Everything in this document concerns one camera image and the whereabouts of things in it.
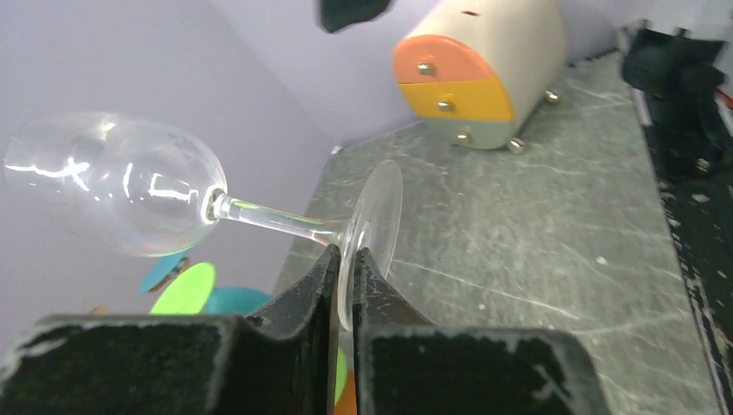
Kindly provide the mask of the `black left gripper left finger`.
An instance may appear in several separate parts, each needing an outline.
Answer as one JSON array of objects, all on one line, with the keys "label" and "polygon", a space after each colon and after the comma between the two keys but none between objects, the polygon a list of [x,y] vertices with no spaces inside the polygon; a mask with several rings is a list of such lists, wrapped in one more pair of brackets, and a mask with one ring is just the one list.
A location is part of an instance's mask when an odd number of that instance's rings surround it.
[{"label": "black left gripper left finger", "polygon": [[341,254],[249,316],[55,315],[1,366],[4,414],[330,414]]}]

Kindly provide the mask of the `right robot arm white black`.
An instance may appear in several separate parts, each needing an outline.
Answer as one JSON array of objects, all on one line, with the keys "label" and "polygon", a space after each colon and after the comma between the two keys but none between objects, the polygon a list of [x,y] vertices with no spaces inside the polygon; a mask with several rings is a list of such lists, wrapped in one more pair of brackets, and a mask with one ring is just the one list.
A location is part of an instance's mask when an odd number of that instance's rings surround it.
[{"label": "right robot arm white black", "polygon": [[[671,181],[732,167],[730,96],[718,57],[729,1],[656,1],[624,27],[621,79],[641,94],[653,164]],[[456,144],[521,151],[518,132],[565,65],[569,33],[555,1],[442,1],[394,49],[411,109]]]}]

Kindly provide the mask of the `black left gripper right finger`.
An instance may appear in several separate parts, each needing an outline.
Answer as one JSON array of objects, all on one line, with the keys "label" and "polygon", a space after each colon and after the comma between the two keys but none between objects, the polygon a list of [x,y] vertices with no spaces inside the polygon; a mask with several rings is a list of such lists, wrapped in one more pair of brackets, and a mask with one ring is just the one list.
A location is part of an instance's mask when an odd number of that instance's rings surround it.
[{"label": "black left gripper right finger", "polygon": [[354,261],[356,399],[361,414],[606,414],[590,354],[555,329],[439,326]]}]

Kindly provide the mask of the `clear wine glass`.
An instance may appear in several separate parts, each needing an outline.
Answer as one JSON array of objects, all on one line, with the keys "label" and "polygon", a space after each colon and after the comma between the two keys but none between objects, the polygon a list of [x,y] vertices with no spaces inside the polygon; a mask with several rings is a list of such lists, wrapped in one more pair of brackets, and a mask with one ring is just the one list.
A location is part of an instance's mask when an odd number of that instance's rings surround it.
[{"label": "clear wine glass", "polygon": [[19,202],[69,232],[138,257],[197,245],[221,220],[309,239],[341,251],[337,311],[351,329],[357,254],[387,273],[398,236],[403,182],[392,160],[369,176],[346,220],[320,220],[229,195],[218,157],[175,127],[109,112],[32,118],[6,147],[3,177]]}]

